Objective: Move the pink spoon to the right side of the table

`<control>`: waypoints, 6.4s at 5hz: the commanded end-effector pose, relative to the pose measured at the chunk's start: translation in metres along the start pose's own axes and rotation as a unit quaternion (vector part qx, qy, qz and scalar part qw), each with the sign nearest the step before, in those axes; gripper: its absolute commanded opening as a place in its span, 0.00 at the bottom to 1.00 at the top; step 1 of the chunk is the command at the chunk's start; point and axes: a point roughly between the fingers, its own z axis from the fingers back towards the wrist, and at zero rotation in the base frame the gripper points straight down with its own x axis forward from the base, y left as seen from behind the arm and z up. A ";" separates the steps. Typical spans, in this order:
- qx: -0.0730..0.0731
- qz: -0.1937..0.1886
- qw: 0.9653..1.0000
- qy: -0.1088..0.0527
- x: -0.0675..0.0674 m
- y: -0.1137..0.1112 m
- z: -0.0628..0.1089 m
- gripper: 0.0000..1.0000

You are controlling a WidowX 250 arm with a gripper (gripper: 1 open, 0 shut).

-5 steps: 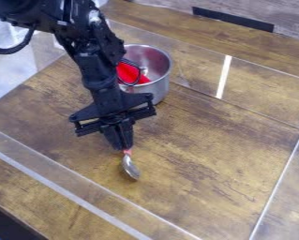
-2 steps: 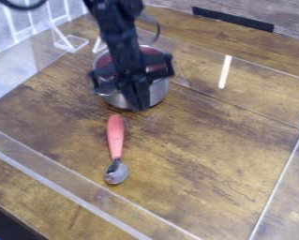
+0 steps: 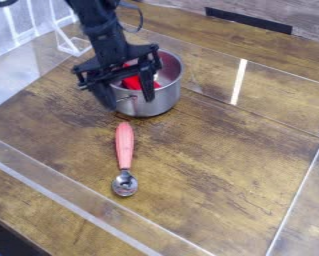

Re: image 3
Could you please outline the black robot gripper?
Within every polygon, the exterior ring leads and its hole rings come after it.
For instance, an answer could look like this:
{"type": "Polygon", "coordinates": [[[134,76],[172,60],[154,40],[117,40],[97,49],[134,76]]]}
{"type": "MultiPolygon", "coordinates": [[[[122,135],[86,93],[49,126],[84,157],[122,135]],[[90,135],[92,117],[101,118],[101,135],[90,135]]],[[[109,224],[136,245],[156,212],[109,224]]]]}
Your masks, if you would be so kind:
{"type": "Polygon", "coordinates": [[[108,110],[116,109],[116,97],[108,83],[138,76],[144,100],[154,99],[153,75],[161,69],[157,44],[130,44],[121,30],[89,36],[94,56],[72,68],[77,86],[90,90],[108,110]]]}

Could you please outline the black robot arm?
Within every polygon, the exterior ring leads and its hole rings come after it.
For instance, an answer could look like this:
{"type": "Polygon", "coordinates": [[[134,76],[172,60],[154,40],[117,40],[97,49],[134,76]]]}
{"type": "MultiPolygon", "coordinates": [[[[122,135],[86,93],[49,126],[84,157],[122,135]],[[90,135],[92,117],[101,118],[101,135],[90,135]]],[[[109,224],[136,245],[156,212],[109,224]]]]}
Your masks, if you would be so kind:
{"type": "Polygon", "coordinates": [[[116,96],[110,83],[137,75],[140,90],[146,102],[154,99],[153,75],[161,68],[159,45],[132,45],[126,42],[116,8],[134,9],[136,5],[121,0],[65,0],[77,15],[81,30],[89,39],[94,56],[72,68],[77,86],[88,90],[101,105],[116,110],[116,96]]]}

